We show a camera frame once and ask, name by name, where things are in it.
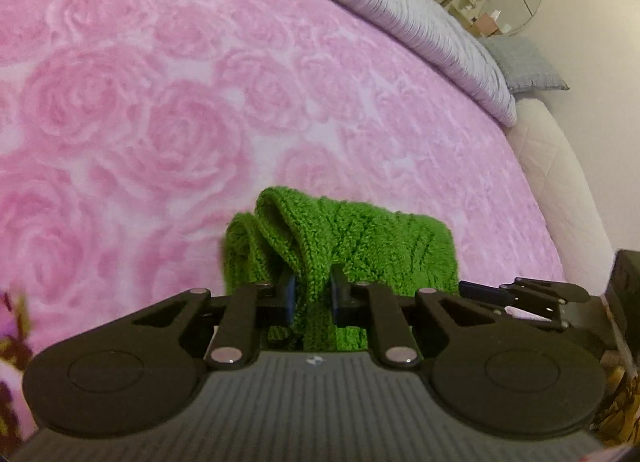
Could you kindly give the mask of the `white vanity shelf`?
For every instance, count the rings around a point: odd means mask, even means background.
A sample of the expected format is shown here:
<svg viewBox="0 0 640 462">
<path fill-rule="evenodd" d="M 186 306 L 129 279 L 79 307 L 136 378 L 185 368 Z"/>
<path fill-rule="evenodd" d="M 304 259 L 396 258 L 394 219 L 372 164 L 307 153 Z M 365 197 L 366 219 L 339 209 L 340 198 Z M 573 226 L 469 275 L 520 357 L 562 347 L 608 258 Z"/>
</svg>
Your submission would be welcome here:
<svg viewBox="0 0 640 462">
<path fill-rule="evenodd" d="M 488 0 L 452 0 L 445 10 L 466 32 L 474 37 L 490 37 L 501 33 L 497 21 L 482 9 Z"/>
</svg>

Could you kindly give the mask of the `grey checked pillow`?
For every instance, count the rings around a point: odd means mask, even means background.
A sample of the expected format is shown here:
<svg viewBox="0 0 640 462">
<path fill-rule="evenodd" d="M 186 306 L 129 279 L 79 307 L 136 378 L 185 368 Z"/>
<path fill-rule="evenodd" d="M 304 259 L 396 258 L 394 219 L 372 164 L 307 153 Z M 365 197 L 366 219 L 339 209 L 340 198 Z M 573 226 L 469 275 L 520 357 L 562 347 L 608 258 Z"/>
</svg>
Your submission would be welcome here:
<svg viewBox="0 0 640 462">
<path fill-rule="evenodd" d="M 525 36 L 491 36 L 480 41 L 498 64 L 511 94 L 570 89 L 567 82 Z"/>
</svg>

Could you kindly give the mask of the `grey striped duvet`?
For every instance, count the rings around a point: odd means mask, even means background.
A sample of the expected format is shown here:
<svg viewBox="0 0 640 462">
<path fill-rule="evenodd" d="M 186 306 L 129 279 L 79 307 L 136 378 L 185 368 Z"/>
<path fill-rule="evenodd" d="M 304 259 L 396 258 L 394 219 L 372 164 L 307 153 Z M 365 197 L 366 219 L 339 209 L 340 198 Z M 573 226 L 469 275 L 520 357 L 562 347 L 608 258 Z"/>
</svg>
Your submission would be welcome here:
<svg viewBox="0 0 640 462">
<path fill-rule="evenodd" d="M 437 68 L 499 123 L 516 123 L 515 99 L 485 46 L 434 0 L 334 0 Z"/>
</svg>

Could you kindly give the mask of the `green knitted sweater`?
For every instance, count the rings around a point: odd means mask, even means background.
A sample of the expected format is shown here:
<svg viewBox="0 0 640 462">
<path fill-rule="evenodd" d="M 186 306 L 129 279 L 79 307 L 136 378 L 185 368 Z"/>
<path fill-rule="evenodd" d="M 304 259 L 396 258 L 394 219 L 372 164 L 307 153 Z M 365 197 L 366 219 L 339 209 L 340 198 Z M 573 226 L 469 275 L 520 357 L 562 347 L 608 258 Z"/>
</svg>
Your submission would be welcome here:
<svg viewBox="0 0 640 462">
<path fill-rule="evenodd" d="M 422 288 L 457 293 L 459 274 L 449 228 L 425 215 L 387 211 L 367 203 L 314 198 L 269 187 L 254 211 L 233 216 L 222 242 L 224 283 L 276 281 L 283 269 L 296 278 L 295 310 L 288 326 L 270 326 L 269 349 L 291 352 L 358 352 L 367 334 L 333 322 L 332 266 L 350 281 L 381 282 L 395 294 Z"/>
</svg>

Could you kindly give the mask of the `white quilted headboard cushion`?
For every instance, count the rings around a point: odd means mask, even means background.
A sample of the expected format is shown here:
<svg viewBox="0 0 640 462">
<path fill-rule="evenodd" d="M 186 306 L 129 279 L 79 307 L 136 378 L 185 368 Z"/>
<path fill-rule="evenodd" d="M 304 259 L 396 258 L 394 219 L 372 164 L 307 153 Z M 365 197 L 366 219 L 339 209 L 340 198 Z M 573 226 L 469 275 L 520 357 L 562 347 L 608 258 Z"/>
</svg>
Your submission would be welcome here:
<svg viewBox="0 0 640 462">
<path fill-rule="evenodd" d="M 600 296 L 608 287 L 614 250 L 578 157 L 542 101 L 518 100 L 516 110 L 518 120 L 506 139 L 544 215 L 565 279 Z"/>
</svg>

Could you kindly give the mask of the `pink rose blanket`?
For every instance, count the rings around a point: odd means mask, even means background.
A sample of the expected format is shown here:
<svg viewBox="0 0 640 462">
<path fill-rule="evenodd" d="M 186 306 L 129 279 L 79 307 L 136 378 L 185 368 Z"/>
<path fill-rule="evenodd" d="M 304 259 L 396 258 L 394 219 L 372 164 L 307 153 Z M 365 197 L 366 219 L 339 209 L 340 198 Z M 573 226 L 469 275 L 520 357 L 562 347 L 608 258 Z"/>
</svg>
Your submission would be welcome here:
<svg viewBox="0 0 640 462">
<path fill-rule="evenodd" d="M 332 0 L 1 0 L 1 450 L 35 352 L 192 286 L 287 186 L 427 214 L 462 278 L 563 268 L 499 123 Z"/>
</svg>

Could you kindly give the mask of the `oval vanity mirror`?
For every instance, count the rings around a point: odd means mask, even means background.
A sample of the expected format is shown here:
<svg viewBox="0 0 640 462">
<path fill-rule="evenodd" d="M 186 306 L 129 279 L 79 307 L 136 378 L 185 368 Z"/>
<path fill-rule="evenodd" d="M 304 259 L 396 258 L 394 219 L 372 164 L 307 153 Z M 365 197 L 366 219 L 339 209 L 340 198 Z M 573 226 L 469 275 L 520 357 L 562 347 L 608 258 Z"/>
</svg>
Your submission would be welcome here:
<svg viewBox="0 0 640 462">
<path fill-rule="evenodd" d="M 533 20 L 541 0 L 486 0 L 481 14 L 498 26 L 503 35 L 513 35 L 524 29 Z"/>
</svg>

